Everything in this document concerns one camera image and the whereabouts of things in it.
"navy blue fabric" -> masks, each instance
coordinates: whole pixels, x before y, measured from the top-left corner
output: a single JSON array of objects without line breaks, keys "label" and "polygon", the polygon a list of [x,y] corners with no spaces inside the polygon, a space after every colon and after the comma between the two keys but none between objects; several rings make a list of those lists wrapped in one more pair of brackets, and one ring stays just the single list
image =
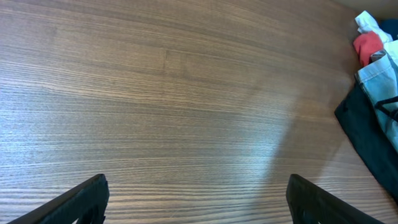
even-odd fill
[{"label": "navy blue fabric", "polygon": [[374,178],[398,204],[398,153],[381,130],[359,84],[340,103],[335,115]]},{"label": "navy blue fabric", "polygon": [[387,19],[385,21],[381,21],[379,27],[384,32],[390,34],[393,40],[398,39],[398,19]]}]

